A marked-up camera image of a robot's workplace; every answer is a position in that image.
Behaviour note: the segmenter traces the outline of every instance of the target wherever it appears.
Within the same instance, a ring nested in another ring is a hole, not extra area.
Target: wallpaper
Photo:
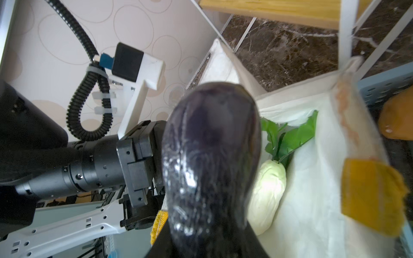
[[[114,55],[118,42],[165,61],[158,90],[149,90],[140,120],[166,120],[205,59],[214,30],[189,0],[63,0],[99,53]],[[230,15],[205,12],[221,31]],[[89,60],[65,22],[44,0],[21,0],[11,31],[2,78],[66,128],[66,108]],[[90,95],[81,122],[94,130],[100,100]],[[116,134],[121,117],[114,117]]]

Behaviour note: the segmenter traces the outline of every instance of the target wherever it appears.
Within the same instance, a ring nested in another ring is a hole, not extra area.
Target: black cylindrical joint
[[[125,183],[116,151],[117,135],[94,142],[69,143],[81,152],[80,158],[16,186],[19,194],[38,199],[54,199]]]
[[[0,110],[0,150],[67,146],[66,131],[3,80]]]
[[[67,167],[56,168],[16,186],[19,195],[49,200],[77,194],[80,190],[71,182]]]
[[[117,135],[93,142],[78,143],[82,151],[81,162],[70,165],[72,178],[83,191],[108,188],[124,183],[122,167],[116,151]]]

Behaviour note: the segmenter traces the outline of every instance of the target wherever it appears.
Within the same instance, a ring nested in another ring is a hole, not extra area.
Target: eggplant
[[[168,222],[147,257],[268,257],[247,221],[260,151],[242,86],[206,83],[183,98],[162,139]]]

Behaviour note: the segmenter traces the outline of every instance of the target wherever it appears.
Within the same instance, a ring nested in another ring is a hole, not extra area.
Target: marble floor
[[[353,55],[367,58],[410,6],[410,0],[382,0],[357,32]],[[235,47],[251,17],[234,15],[223,32]],[[413,22],[366,76],[413,61]],[[257,19],[236,55],[267,91],[337,69],[337,31]]]

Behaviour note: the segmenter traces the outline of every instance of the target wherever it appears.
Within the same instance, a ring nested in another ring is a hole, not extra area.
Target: white metal frame
[[[364,10],[363,14],[359,17],[359,19],[356,21],[355,27],[356,29],[354,30],[354,34],[363,26],[364,22],[367,20],[367,18],[373,13],[373,11],[376,9],[376,7],[380,4],[381,0],[373,0],[369,4],[366,10]]]
[[[376,61],[382,56],[382,54],[389,48],[397,36],[404,30],[407,24],[413,19],[413,4],[407,9],[400,20],[387,34],[387,36],[381,41],[378,47],[371,53],[367,60],[361,65],[355,74],[355,81],[361,80],[365,74],[371,69]]]
[[[46,258],[99,237],[126,232],[118,200],[85,214],[35,229],[22,229],[0,242],[4,258]]]
[[[240,48],[242,42],[244,42],[245,37],[248,35],[252,25],[254,25],[254,22],[257,20],[257,17],[253,17],[252,20],[249,22],[247,29],[245,29],[244,34],[242,35],[242,37],[240,38],[240,40],[238,41],[238,44],[235,46],[234,48],[234,52],[236,53],[238,51],[238,49]]]
[[[343,69],[353,51],[353,27],[356,22],[358,0],[342,0],[338,32],[338,68]]]
[[[215,31],[215,33],[218,35],[218,37],[224,42],[224,44],[229,48],[232,49],[231,46],[228,44],[228,42],[224,39],[222,34],[216,29],[214,24],[211,22],[211,20],[207,17],[207,15],[204,13],[202,8],[199,6],[199,4],[195,0],[191,0],[192,4],[195,6],[195,8],[201,13],[201,15],[204,17],[204,19],[208,22],[208,24],[211,26],[211,28]]]

